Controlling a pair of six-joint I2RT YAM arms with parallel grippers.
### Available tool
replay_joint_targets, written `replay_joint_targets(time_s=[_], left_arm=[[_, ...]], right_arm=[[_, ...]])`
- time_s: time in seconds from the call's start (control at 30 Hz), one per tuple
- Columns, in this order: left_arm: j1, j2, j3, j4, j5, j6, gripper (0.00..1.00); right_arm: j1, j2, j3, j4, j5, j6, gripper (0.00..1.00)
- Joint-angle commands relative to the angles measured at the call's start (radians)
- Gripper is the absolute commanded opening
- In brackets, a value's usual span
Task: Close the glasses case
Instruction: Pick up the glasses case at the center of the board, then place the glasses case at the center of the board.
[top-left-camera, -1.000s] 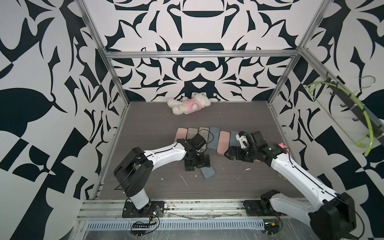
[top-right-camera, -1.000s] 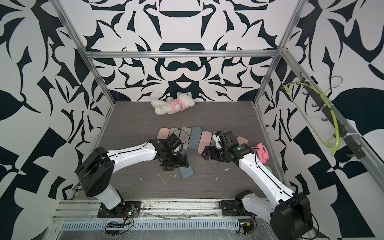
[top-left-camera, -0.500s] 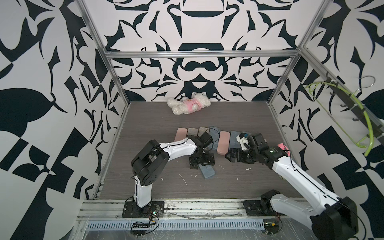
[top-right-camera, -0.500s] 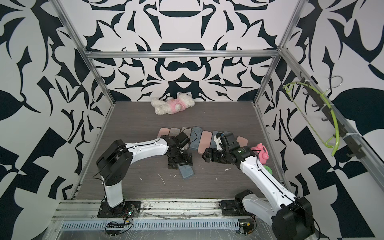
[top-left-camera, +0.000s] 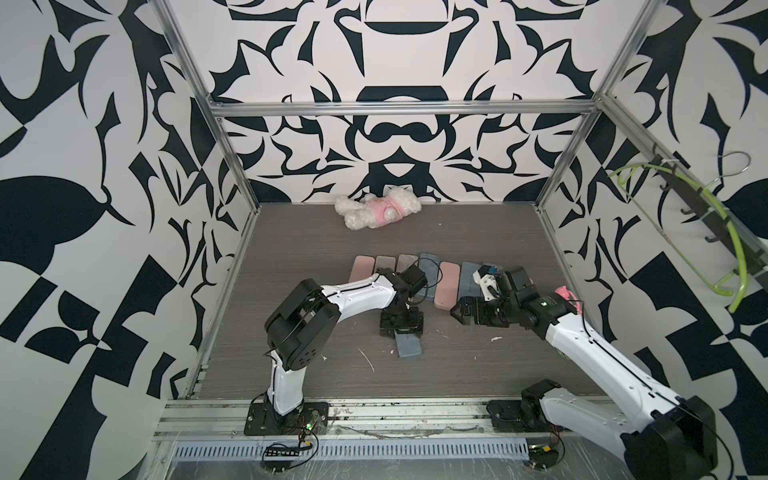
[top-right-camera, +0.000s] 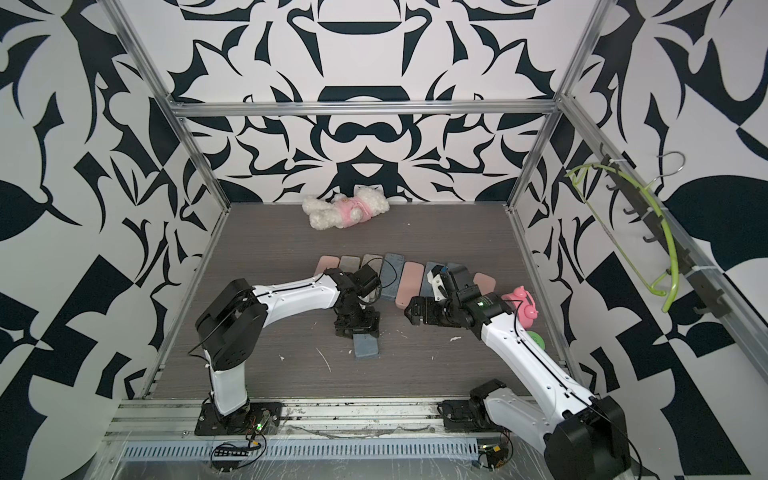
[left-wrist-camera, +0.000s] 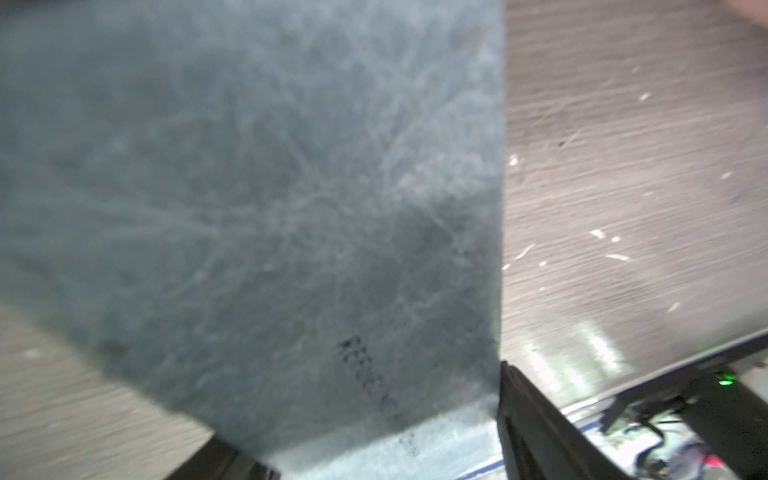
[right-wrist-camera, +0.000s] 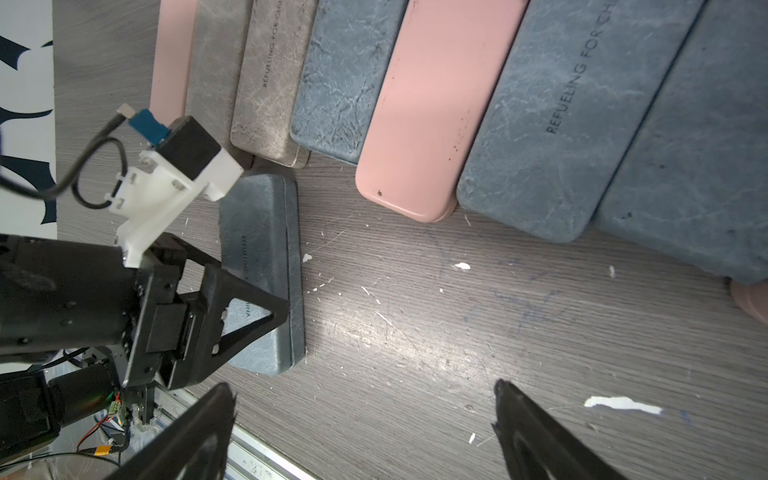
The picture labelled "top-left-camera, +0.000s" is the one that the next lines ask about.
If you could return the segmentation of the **grey teal case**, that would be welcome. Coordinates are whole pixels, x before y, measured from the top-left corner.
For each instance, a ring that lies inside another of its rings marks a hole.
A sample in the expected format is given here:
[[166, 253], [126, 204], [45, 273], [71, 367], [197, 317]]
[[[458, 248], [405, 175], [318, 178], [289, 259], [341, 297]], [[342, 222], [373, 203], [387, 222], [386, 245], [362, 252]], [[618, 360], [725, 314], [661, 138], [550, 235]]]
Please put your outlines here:
[[418, 335], [396, 333], [395, 342], [400, 359], [416, 359], [423, 356], [422, 344]]

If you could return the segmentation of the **pink case thin glasses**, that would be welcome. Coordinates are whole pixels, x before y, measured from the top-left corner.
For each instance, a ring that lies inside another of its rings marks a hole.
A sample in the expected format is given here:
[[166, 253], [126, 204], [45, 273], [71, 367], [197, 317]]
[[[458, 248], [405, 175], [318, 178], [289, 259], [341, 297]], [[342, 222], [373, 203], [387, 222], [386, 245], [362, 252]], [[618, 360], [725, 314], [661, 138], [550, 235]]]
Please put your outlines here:
[[439, 281], [435, 287], [434, 306], [443, 311], [450, 311], [457, 303], [461, 268], [458, 264], [441, 262]]

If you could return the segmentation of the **teal case yellow glasses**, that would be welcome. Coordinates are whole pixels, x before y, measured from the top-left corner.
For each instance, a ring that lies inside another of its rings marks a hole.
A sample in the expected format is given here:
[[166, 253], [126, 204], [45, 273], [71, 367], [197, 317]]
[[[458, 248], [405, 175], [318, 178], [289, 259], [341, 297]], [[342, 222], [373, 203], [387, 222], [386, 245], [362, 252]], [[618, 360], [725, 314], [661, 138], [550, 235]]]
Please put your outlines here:
[[417, 255], [400, 254], [396, 262], [396, 272], [403, 273], [419, 260]]

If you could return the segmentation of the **teal case black sunglasses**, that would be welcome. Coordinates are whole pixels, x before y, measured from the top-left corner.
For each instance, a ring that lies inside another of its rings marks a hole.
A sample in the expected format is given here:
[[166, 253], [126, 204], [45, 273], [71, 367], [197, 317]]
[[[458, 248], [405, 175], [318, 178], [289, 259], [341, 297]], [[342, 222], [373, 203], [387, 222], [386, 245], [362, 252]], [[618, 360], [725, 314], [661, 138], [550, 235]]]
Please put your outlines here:
[[378, 274], [394, 273], [397, 270], [397, 259], [393, 256], [377, 256], [374, 272]]

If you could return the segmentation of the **pink case red glasses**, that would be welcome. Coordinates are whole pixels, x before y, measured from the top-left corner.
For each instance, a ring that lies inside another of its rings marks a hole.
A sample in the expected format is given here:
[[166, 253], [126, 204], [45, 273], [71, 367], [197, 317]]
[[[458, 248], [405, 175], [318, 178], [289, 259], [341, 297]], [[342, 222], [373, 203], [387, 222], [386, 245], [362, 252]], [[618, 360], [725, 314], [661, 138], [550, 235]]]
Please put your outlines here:
[[370, 277], [374, 273], [375, 262], [375, 258], [371, 256], [356, 256], [353, 261], [353, 266], [349, 275], [348, 282], [358, 282]]

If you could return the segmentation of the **grey case white glasses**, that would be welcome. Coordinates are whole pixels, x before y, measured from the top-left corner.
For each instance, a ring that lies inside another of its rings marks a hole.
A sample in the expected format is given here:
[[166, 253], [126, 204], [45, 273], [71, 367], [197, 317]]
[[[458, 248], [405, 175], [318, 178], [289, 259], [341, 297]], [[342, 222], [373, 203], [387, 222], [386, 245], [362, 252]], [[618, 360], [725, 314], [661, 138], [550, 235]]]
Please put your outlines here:
[[414, 297], [419, 303], [424, 300], [432, 301], [435, 298], [437, 286], [442, 279], [440, 258], [431, 253], [421, 253], [418, 259], [418, 267], [425, 274], [426, 285]]

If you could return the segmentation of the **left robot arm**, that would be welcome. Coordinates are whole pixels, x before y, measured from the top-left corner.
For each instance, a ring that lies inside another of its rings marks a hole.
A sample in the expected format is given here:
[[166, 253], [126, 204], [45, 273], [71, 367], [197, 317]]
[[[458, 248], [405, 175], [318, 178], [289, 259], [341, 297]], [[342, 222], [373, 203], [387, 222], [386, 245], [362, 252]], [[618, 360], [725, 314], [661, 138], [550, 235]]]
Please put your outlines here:
[[270, 385], [265, 402], [285, 417], [304, 401], [306, 368], [326, 345], [336, 325], [369, 312], [380, 313], [384, 337], [423, 332], [424, 314], [414, 296], [427, 287], [425, 273], [411, 265], [403, 272], [380, 269], [362, 280], [341, 285], [301, 281], [265, 323], [271, 359]]

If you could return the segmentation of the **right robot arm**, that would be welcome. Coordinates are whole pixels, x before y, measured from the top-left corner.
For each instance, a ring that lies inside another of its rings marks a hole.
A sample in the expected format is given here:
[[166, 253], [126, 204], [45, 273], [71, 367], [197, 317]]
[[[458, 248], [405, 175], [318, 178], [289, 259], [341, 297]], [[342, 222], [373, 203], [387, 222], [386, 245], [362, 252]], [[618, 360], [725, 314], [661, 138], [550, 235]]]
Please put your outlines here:
[[519, 325], [574, 362], [606, 393], [614, 410], [545, 379], [524, 389], [513, 411], [527, 428], [548, 425], [588, 439], [622, 460], [636, 479], [700, 479], [718, 466], [712, 408], [683, 398], [614, 348], [585, 319], [565, 287], [541, 293], [524, 268], [483, 265], [472, 275], [478, 296], [463, 296], [451, 315], [462, 324]]

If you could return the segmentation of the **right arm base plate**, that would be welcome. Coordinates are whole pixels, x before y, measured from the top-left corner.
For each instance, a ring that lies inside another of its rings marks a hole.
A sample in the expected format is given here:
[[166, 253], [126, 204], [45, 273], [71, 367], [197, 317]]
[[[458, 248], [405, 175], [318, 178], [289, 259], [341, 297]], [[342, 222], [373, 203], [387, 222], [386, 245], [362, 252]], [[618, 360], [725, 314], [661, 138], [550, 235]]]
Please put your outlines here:
[[490, 400], [486, 412], [496, 432], [540, 432], [546, 425], [525, 414], [520, 400]]

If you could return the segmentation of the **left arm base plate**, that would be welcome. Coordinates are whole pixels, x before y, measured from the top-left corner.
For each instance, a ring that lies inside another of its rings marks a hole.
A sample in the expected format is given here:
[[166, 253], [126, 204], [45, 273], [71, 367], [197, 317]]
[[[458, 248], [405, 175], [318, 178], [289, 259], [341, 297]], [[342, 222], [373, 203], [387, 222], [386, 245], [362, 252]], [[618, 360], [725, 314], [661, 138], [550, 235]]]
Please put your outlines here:
[[269, 401], [252, 402], [243, 433], [252, 437], [320, 431], [327, 425], [329, 408], [330, 404], [326, 402], [304, 402], [291, 412], [281, 415]]

